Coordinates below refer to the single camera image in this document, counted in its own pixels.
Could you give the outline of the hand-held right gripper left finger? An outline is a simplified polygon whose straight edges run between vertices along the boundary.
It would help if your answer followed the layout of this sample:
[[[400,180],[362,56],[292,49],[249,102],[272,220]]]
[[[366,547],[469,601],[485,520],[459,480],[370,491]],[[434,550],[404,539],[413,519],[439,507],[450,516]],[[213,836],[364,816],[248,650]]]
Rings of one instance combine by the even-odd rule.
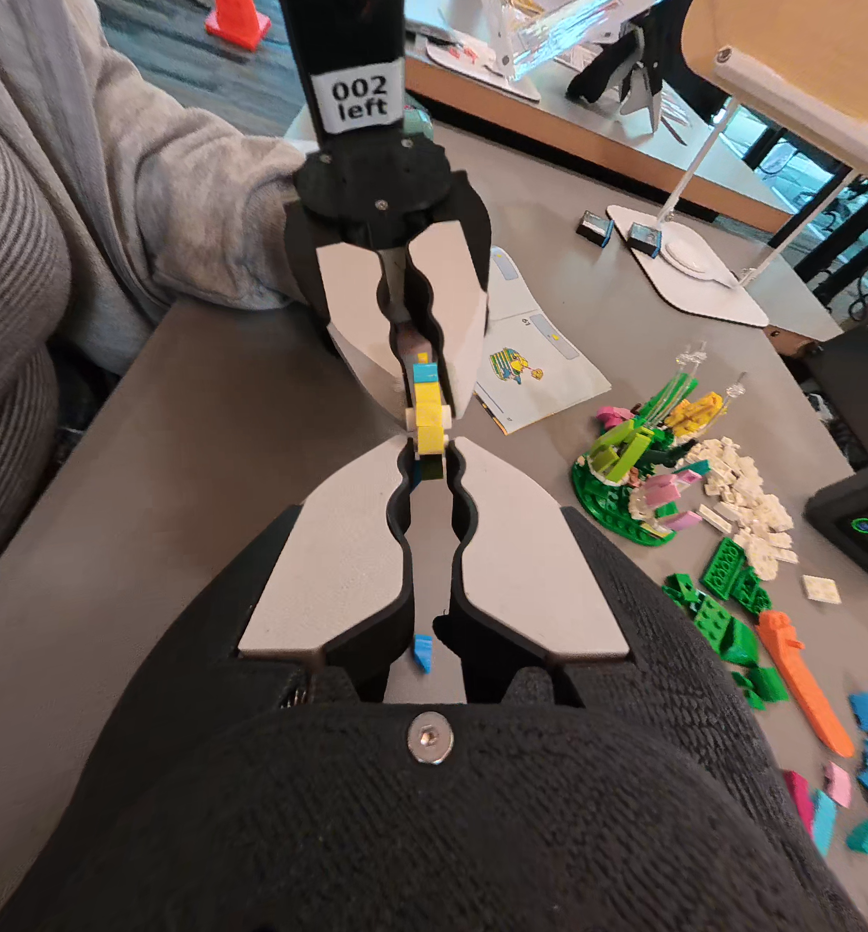
[[[239,641],[241,654],[323,654],[392,605],[403,550],[386,508],[401,488],[395,436],[330,475],[304,500]]]

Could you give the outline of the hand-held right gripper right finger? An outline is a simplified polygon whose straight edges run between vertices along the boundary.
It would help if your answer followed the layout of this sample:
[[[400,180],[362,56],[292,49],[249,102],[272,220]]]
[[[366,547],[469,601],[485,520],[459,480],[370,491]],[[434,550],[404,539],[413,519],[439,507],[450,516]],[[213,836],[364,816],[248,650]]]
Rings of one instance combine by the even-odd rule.
[[[623,660],[630,647],[564,509],[468,438],[448,449],[447,645],[468,664]]]

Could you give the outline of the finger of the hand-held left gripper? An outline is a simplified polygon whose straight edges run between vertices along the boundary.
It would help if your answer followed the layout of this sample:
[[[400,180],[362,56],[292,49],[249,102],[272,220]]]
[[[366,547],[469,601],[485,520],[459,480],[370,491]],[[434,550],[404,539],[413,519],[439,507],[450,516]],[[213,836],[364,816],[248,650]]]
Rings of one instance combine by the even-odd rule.
[[[373,401],[405,424],[404,374],[391,346],[392,324],[380,306],[381,257],[348,243],[319,247],[316,256],[335,348]]]
[[[435,223],[406,247],[406,308],[438,358],[451,413],[466,413],[484,354],[487,290],[459,221]]]

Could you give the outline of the striped brick fish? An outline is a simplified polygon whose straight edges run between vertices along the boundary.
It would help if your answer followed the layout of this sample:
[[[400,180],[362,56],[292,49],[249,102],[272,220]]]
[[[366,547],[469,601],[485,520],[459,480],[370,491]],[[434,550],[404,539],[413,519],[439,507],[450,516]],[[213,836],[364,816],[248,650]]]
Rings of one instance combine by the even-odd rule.
[[[415,457],[413,487],[444,478],[452,413],[440,384],[438,365],[432,351],[404,357],[411,405],[405,421]]]

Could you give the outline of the person's left forearm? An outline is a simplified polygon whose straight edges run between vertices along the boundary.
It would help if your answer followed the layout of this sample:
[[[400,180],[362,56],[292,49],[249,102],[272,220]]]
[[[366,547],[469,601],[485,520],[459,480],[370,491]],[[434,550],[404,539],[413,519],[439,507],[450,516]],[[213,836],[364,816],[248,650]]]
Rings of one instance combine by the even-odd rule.
[[[95,2],[0,2],[0,136],[63,230],[78,297],[62,327],[98,366],[125,374],[180,295],[304,303],[284,245],[300,147],[152,86]]]

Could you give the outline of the grey desk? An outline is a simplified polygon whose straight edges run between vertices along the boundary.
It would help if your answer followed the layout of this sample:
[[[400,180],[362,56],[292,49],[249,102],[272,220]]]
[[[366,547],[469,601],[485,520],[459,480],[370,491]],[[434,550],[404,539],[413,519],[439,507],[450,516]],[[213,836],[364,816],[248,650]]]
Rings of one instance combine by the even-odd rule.
[[[801,520],[804,501],[850,470],[763,332],[666,307],[623,246],[576,235],[586,210],[645,201],[454,128],[435,136],[537,303],[612,385],[510,436],[473,402],[458,434],[576,504],[568,469],[598,405],[649,397],[698,339],[704,388],[747,372],[718,432],[794,516],[801,563],[770,595],[862,750],[848,696],[868,692],[868,576]],[[169,312],[0,559],[0,906],[168,626],[285,508],[394,431],[305,310],[186,299]],[[833,580],[841,604],[807,599],[804,574]]]

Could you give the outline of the instruction booklet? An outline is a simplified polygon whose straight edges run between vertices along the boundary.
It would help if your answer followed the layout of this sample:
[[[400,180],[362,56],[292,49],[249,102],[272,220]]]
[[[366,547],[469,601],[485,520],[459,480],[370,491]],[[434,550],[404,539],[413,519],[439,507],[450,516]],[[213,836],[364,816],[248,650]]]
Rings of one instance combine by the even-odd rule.
[[[611,389],[603,373],[556,327],[509,253],[490,251],[488,322],[474,393],[504,435]]]

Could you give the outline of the green brick plant model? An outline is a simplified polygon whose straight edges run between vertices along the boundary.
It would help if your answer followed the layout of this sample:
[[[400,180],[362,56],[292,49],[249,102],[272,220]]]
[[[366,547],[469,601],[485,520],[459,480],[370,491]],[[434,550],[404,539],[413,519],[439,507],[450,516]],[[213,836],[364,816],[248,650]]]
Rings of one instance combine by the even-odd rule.
[[[687,347],[671,378],[647,401],[598,410],[602,432],[576,459],[570,477],[581,507],[603,529],[657,548],[701,522],[698,511],[682,510],[679,502],[715,471],[719,455],[694,449],[745,393],[747,379],[743,372],[724,392],[693,399],[706,358],[705,343]]]

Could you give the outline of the white stand base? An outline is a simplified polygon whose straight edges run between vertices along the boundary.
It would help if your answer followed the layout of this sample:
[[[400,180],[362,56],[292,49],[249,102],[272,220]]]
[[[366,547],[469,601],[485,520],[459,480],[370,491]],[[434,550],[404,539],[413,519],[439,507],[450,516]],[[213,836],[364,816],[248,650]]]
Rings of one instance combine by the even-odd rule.
[[[541,95],[529,77],[510,80],[500,74],[494,50],[484,41],[467,33],[455,31],[451,38],[425,38],[425,53],[434,64],[471,78],[489,87],[506,92],[533,103],[541,101]]]

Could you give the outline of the pile of green bricks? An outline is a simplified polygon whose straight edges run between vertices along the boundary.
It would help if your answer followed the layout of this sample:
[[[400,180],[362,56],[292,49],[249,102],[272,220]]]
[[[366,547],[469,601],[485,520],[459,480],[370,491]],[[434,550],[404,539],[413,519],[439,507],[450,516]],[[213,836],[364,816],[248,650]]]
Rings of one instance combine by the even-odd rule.
[[[772,601],[742,547],[722,540],[698,582],[686,573],[673,573],[661,591],[687,615],[720,660],[735,667],[732,680],[748,705],[761,710],[789,700],[777,669],[759,663],[754,624],[772,608]]]

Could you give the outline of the orange cone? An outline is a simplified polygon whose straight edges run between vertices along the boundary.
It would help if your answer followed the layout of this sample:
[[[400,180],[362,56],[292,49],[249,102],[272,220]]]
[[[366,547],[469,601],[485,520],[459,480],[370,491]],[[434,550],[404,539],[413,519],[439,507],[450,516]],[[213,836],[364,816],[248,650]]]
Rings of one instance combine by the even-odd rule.
[[[258,49],[272,25],[253,1],[215,1],[205,19],[209,35],[249,52]]]

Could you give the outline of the wooden-edged table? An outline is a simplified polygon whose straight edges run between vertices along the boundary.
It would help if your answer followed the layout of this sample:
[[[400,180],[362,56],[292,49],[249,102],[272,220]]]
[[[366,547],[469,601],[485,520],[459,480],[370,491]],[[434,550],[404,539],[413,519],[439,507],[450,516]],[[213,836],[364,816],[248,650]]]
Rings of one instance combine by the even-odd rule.
[[[695,112],[650,132],[647,112],[621,116],[618,101],[584,104],[566,97],[573,71],[556,61],[530,76],[539,100],[527,100],[458,74],[430,58],[427,39],[406,41],[406,82],[439,122],[543,158],[638,197],[663,203],[713,127]],[[726,216],[774,233],[792,211],[719,137],[681,197],[693,216]]]

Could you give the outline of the pile of white bricks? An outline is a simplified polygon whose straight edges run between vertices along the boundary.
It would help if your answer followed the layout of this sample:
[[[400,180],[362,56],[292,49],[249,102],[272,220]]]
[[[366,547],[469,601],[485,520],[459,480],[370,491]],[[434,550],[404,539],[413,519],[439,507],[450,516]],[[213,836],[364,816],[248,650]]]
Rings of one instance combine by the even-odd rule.
[[[709,466],[704,480],[705,495],[712,500],[708,507],[729,525],[726,535],[743,550],[758,579],[774,581],[781,563],[797,564],[794,519],[777,495],[764,489],[754,460],[722,437],[697,443],[685,460],[687,465],[700,461]]]

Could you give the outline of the clear plastic case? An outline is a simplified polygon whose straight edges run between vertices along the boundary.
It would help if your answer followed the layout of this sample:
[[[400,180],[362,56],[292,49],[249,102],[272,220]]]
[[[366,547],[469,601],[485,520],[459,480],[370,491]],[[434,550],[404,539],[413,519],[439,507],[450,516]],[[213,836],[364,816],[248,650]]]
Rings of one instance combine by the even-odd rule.
[[[580,45],[618,40],[656,1],[483,1],[498,75],[514,82]]]

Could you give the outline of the white stand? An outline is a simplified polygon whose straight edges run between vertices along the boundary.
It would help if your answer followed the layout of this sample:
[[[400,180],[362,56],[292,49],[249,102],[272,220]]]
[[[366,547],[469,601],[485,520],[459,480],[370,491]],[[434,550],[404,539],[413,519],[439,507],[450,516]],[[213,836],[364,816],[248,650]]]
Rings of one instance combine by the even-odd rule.
[[[681,194],[741,104],[735,96],[729,99],[721,119],[715,123],[701,149],[655,216],[618,205],[608,206],[606,215],[613,220],[615,231],[628,249],[628,229],[632,222],[673,230],[670,242],[655,259],[629,249],[655,292],[670,307],[691,316],[764,328],[769,324],[768,316],[747,288],[860,173],[856,169],[845,169],[834,176],[828,188],[819,191],[808,212],[793,216],[771,238],[768,249],[754,267],[741,273],[732,272],[701,234],[674,220],[673,214]]]

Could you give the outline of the black and white tool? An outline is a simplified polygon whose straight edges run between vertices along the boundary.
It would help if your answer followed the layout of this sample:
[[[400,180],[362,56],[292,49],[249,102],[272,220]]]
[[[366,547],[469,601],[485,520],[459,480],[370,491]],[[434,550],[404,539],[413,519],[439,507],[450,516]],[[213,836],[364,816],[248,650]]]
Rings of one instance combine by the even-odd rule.
[[[661,125],[663,40],[651,17],[636,17],[627,32],[602,51],[569,83],[568,100],[596,103],[610,88],[619,91],[622,116],[645,110],[651,132]]]

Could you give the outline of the orange brick separator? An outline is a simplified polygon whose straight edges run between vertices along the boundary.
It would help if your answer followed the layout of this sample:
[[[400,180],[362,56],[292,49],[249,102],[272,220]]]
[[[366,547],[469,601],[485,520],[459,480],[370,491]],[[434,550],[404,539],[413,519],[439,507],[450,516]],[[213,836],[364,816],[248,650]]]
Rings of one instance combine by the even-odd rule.
[[[761,612],[757,635],[817,738],[838,757],[853,758],[853,740],[807,667],[805,645],[790,618],[776,610]]]

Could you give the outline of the black device with green rings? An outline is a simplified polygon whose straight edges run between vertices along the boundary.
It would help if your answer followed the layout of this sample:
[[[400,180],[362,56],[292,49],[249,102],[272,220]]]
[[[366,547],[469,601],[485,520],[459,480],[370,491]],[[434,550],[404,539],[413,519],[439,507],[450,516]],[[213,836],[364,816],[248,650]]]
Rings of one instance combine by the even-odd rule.
[[[868,574],[868,467],[808,499],[804,518]]]

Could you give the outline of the black case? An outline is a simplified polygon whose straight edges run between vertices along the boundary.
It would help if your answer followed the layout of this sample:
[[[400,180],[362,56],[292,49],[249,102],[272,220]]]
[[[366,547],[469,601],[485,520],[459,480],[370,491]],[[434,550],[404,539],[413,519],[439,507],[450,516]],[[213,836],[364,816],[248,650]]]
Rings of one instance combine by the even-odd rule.
[[[868,322],[818,344],[805,363],[836,416],[868,455]]]

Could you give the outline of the wooden board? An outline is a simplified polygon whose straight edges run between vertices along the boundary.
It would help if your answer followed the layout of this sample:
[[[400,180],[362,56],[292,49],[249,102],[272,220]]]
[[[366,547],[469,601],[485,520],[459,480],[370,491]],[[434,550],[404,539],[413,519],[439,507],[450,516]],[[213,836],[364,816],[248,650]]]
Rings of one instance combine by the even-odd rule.
[[[868,178],[868,1],[694,1],[696,75]]]

